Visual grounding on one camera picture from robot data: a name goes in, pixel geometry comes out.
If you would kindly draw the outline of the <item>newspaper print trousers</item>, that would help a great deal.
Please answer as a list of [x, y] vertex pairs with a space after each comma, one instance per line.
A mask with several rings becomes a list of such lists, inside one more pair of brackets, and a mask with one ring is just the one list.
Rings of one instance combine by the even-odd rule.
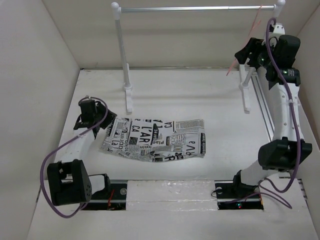
[[100, 149], [149, 163], [202, 158], [206, 154], [205, 122], [117, 117], [107, 127]]

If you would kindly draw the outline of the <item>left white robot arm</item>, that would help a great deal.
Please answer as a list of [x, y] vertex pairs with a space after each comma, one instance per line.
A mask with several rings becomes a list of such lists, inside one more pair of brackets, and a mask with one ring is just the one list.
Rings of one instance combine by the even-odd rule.
[[74, 137], [62, 145], [66, 150], [60, 160], [46, 169], [51, 203], [55, 207], [91, 200], [93, 188], [84, 159], [99, 130], [106, 129], [117, 116], [97, 97], [84, 97], [78, 106], [81, 113], [73, 127]]

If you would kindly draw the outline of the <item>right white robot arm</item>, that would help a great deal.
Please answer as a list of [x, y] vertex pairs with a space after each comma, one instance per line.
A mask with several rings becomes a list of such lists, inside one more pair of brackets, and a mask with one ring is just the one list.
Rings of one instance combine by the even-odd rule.
[[252, 165], [233, 177], [231, 191], [237, 197], [252, 193], [260, 181], [275, 172], [291, 170], [295, 176], [299, 165], [312, 153], [312, 144], [305, 141], [299, 123], [301, 78], [293, 63], [300, 45], [300, 39], [292, 35], [272, 36], [268, 41], [252, 37], [234, 55], [240, 64], [266, 70], [274, 117], [272, 141], [260, 147]]

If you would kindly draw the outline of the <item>pink wire hanger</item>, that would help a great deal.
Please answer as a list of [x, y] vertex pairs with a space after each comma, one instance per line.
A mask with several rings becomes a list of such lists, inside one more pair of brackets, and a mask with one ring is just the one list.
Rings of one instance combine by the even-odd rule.
[[[254, 18], [254, 20], [253, 20], [253, 22], [252, 22], [250, 31], [249, 31], [249, 33], [248, 33], [245, 41], [244, 41], [243, 44], [242, 44], [242, 48], [244, 48], [244, 47], [246, 46], [246, 44], [249, 42], [249, 40], [250, 40], [250, 38], [251, 38], [251, 36], [252, 36], [252, 34], [253, 34], [254, 29], [257, 28], [257, 27], [261, 24], [261, 21], [262, 21], [262, 20], [261, 20], [261, 19], [260, 19], [260, 20], [257, 20], [259, 14], [260, 14], [260, 12], [261, 12], [261, 10], [262, 10], [262, 5], [259, 6], [259, 8], [258, 8], [258, 10], [257, 10], [257, 12], [256, 12], [256, 15], [255, 15], [255, 18]], [[228, 71], [227, 71], [227, 73], [226, 73], [226, 76], [229, 75], [229, 73], [231, 72], [231, 70], [233, 69], [233, 67], [236, 65], [237, 62], [238, 62], [238, 60], [237, 60], [236, 58], [234, 58], [231, 66], [228, 68]]]

